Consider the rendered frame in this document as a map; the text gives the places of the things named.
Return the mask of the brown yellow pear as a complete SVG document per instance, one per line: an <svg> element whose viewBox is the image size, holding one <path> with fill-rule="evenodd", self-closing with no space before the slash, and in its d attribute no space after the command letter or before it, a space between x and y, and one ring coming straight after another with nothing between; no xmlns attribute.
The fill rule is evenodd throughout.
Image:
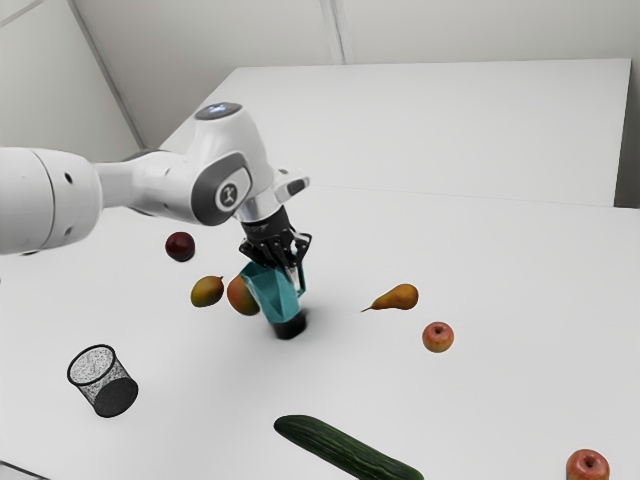
<svg viewBox="0 0 640 480"><path fill-rule="evenodd" d="M396 285L388 292L376 298L363 312L368 310L411 310L419 301L418 289L408 283Z"/></svg>

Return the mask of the dark red plum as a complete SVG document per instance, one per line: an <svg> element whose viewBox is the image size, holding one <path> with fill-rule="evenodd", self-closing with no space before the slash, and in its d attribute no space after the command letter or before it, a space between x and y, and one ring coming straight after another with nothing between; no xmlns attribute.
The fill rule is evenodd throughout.
<svg viewBox="0 0 640 480"><path fill-rule="evenodd" d="M174 232L165 241L165 252L175 261L186 262L195 254L194 238L187 232Z"/></svg>

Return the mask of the dark green cucumber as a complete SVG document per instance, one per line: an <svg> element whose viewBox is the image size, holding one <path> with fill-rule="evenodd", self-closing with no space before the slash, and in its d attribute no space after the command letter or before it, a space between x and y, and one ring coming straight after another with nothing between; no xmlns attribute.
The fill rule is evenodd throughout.
<svg viewBox="0 0 640 480"><path fill-rule="evenodd" d="M293 444L358 480L425 480L417 469L315 417L285 415L273 427Z"/></svg>

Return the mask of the orange red mango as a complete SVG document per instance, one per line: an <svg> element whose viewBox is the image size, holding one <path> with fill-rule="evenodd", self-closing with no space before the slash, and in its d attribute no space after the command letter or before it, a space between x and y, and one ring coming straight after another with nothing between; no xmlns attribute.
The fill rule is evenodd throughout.
<svg viewBox="0 0 640 480"><path fill-rule="evenodd" d="M226 295L231 307L241 315L254 316L261 309L240 275L236 275L227 285Z"/></svg>

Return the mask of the black mesh pen holder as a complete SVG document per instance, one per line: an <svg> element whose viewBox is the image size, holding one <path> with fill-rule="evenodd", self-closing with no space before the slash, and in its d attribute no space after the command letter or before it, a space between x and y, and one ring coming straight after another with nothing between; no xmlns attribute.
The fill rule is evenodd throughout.
<svg viewBox="0 0 640 480"><path fill-rule="evenodd" d="M97 344L79 352L69 363L66 375L101 418L121 415L138 397L137 382L110 345Z"/></svg>

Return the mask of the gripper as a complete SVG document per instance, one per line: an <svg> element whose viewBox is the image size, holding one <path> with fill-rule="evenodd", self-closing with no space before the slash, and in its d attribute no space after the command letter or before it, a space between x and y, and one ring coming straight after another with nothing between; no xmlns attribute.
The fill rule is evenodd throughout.
<svg viewBox="0 0 640 480"><path fill-rule="evenodd" d="M285 208L279 208L266 219L242 222L245 239L239 250L262 266L293 266L292 281L297 294L306 292L304 259L312 236L297 232L290 224Z"/></svg>

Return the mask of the teal faceted mug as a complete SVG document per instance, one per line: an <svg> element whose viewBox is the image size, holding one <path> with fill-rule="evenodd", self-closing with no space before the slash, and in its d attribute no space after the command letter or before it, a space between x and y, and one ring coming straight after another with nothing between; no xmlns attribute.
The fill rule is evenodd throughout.
<svg viewBox="0 0 640 480"><path fill-rule="evenodd" d="M306 315L299 301L306 291L302 266L282 270L249 262L240 277L278 339L290 340L305 330Z"/></svg>

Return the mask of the green red mango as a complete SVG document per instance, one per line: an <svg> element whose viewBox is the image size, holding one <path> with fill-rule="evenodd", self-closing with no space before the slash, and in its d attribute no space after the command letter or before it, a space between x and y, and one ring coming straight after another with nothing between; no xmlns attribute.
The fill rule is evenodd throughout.
<svg viewBox="0 0 640 480"><path fill-rule="evenodd" d="M223 294L223 278L218 276L205 276L194 284L190 294L190 301L196 308L208 307L218 303Z"/></svg>

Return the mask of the red apple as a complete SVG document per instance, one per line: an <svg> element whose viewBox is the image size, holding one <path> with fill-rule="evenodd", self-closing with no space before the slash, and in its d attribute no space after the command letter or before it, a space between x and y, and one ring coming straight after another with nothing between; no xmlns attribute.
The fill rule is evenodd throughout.
<svg viewBox="0 0 640 480"><path fill-rule="evenodd" d="M610 466L599 452L579 449L567 459L565 475L566 480L609 480Z"/></svg>
<svg viewBox="0 0 640 480"><path fill-rule="evenodd" d="M455 334L453 329L445 322L432 322L428 324L422 333L424 347L432 353L443 353L453 344Z"/></svg>

